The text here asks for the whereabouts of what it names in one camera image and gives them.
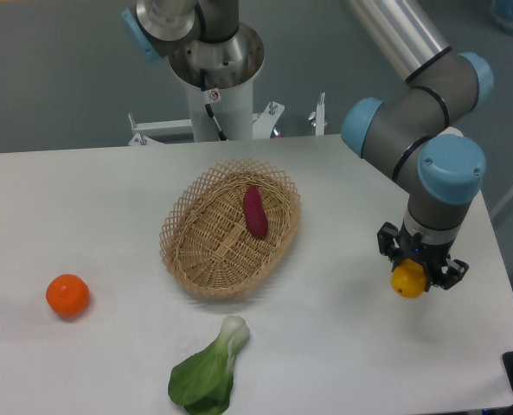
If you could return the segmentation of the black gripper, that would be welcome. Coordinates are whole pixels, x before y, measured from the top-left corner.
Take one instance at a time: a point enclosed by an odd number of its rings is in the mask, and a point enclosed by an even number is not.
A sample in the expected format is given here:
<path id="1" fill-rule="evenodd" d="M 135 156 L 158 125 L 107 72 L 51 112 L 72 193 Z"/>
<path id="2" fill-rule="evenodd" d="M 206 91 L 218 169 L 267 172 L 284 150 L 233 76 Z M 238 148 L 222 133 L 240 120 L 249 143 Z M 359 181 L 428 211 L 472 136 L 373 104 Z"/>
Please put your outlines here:
<path id="1" fill-rule="evenodd" d="M 451 289 L 458 284 L 469 270 L 462 260 L 448 258 L 452 242 L 428 244 L 422 241 L 421 234 L 411 235 L 403 227 L 400 231 L 390 222 L 385 222 L 376 234 L 379 253 L 398 266 L 403 260 L 411 259 L 430 271 L 431 284 Z"/>

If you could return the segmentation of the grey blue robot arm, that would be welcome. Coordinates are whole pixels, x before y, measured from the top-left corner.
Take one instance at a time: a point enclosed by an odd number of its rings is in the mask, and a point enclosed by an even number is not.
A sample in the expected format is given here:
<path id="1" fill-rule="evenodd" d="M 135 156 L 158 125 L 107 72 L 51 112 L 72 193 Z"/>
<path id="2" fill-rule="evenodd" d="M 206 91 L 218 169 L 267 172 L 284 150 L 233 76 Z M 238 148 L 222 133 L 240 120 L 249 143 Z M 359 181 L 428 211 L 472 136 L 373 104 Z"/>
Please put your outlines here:
<path id="1" fill-rule="evenodd" d="M 491 93 L 489 64 L 453 53 L 415 1 L 351 1 L 356 15 L 405 80 L 392 104 L 366 98 L 346 115 L 343 142 L 409 196 L 400 227 L 384 224 L 378 247 L 394 272 L 421 271 L 426 287 L 450 289 L 468 271 L 450 250 L 481 188 L 485 157 L 450 126 Z M 122 21 L 140 53 L 167 58 L 189 95 L 196 141 L 254 139 L 253 80 L 264 61 L 260 36 L 235 1 L 137 1 Z"/>

